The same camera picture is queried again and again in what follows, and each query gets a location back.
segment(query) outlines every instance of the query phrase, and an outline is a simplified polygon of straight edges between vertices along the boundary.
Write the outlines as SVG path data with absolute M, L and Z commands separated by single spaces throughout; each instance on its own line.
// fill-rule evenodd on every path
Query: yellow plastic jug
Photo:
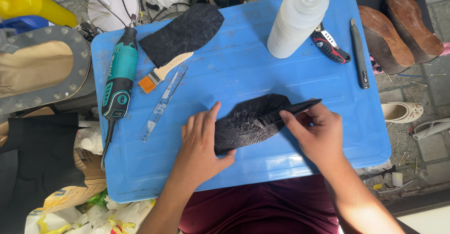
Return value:
M 0 17 L 10 19 L 37 15 L 57 25 L 76 26 L 76 18 L 69 10 L 51 0 L 0 0 Z

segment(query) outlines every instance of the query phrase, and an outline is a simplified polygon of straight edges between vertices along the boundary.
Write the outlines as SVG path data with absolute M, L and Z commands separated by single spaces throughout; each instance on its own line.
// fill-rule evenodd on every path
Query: maroon shorts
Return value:
M 339 233 L 321 174 L 195 192 L 180 229 L 183 234 Z

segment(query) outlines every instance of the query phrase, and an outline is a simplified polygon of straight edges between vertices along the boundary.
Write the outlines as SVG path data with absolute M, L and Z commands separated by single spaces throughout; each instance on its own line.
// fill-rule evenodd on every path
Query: white shoe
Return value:
M 389 102 L 381 104 L 384 120 L 393 123 L 408 123 L 417 120 L 424 113 L 420 104 L 408 102 Z

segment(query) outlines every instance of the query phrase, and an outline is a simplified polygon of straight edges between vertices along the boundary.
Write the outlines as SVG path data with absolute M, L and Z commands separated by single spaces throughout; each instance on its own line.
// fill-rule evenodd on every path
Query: red and black knife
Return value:
M 350 55 L 340 49 L 333 37 L 323 29 L 322 22 L 316 27 L 315 31 L 312 33 L 312 38 L 316 46 L 326 55 L 329 59 L 336 63 L 348 63 L 352 60 Z

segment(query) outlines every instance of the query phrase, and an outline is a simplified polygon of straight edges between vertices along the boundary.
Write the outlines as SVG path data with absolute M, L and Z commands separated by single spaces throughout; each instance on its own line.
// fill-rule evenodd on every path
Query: white squeeze bottle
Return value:
M 283 0 L 267 49 L 276 58 L 287 58 L 312 34 L 328 9 L 329 0 Z

